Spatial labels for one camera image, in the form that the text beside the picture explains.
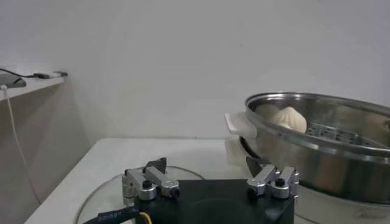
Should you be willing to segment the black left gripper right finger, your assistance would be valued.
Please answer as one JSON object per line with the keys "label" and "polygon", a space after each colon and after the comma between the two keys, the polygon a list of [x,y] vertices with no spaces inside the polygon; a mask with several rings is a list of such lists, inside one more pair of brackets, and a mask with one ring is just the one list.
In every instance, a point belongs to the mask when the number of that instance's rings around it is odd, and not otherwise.
{"label": "black left gripper right finger", "polygon": [[273,164],[251,157],[246,158],[246,164],[252,175],[246,182],[250,199],[262,197],[266,191],[281,200],[298,197],[299,173],[296,168],[287,166],[279,170]]}

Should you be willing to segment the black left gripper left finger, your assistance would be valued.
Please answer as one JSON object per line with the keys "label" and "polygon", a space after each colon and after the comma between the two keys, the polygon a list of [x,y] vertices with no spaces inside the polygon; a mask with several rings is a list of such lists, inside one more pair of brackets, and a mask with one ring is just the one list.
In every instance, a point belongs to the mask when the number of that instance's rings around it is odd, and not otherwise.
{"label": "black left gripper left finger", "polygon": [[144,167],[126,169],[121,175],[123,204],[129,207],[134,198],[141,201],[152,201],[158,196],[178,199],[179,182],[166,176],[166,168],[166,158],[159,158]]}

